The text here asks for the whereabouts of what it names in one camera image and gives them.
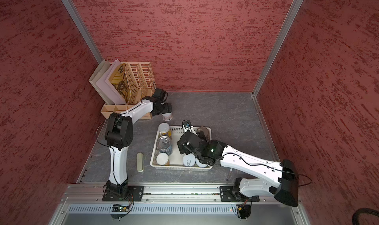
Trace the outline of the small pink white can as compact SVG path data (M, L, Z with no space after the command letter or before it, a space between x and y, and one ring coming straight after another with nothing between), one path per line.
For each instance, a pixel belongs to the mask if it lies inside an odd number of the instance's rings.
M164 121L171 121L172 118L173 118L173 113L172 112L171 113L163 113L162 114L162 119Z

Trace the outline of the dark can brown lid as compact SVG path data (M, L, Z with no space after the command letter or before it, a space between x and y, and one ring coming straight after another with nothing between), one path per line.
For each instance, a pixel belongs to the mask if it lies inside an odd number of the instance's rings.
M208 128L204 127L204 126L201 126L199 127L197 130L196 130L196 134L199 138L209 142L210 138L209 138L209 130Z

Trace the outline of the tall yellow blue can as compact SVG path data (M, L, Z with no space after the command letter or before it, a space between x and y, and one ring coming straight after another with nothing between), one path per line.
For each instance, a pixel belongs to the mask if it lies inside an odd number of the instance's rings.
M161 123L159 125L158 131L159 131L160 137L167 136L169 138L172 138L171 128L170 128L170 125L168 123L165 123L165 122Z

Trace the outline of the blue can pink lid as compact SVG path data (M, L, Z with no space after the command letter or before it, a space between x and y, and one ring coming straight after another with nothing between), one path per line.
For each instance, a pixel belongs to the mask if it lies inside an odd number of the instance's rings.
M157 147L160 153L170 156L173 153L173 146L169 136L161 136L158 138Z

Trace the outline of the white plastic basket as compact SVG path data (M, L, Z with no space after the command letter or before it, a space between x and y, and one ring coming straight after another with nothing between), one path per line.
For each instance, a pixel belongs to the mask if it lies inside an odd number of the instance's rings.
M208 171L212 169L212 166L199 167L195 163L192 167L185 166L183 164L183 157L185 154L180 154L180 151L177 146L177 141L181 138L184 131L181 126L170 126L172 131L172 147L173 153L169 156L169 165L160 165L157 163L157 156L159 154L158 150L158 139L160 137L159 130L157 130L155 143L152 151L152 157L150 161L150 166L155 169L162 170L186 170L186 171Z

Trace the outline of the small green can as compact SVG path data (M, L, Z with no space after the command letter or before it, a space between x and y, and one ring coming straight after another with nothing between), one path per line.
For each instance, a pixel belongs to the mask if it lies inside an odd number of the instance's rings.
M206 168L208 165L207 164L203 164L203 163L200 163L200 161L199 160L197 160L196 159L196 165L198 166L198 167L200 167L200 168Z

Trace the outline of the yellow can white lid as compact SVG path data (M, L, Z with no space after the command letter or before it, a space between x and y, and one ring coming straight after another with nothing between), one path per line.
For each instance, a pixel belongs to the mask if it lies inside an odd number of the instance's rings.
M160 166L169 166L169 155L167 153L159 153L156 157L157 164Z

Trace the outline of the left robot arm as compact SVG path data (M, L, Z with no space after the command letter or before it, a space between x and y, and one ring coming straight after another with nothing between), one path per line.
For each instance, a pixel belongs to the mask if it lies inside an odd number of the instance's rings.
M134 123L148 113L172 113L172 105L159 97L147 96L131 109L109 116L104 138L111 154L111 170L104 187L103 201L127 201L132 198L133 194L128 189L127 152L134 137Z

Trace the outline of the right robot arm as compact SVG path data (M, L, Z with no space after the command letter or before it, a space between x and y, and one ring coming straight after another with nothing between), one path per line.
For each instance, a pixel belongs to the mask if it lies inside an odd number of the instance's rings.
M177 141L178 149L186 155L193 154L202 164L213 166L219 162L222 167L236 169L262 180L258 189L250 179L237 179L237 194L244 197L257 196L258 192L273 195L278 202L298 206L299 174L290 160L269 161L245 154L232 146L217 140L206 140L197 134L185 132Z

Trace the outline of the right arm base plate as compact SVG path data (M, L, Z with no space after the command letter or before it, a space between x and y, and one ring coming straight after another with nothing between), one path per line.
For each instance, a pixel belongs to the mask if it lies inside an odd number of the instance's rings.
M220 186L220 197L222 202L244 202L247 197L232 186Z

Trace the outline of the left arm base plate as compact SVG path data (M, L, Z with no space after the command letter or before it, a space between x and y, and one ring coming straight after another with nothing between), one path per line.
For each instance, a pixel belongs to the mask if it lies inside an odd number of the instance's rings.
M144 194L144 186L128 186L127 188L123 188L123 192L125 195L117 194L114 190L110 188L105 188L102 201L106 202L132 202L142 201L142 196Z

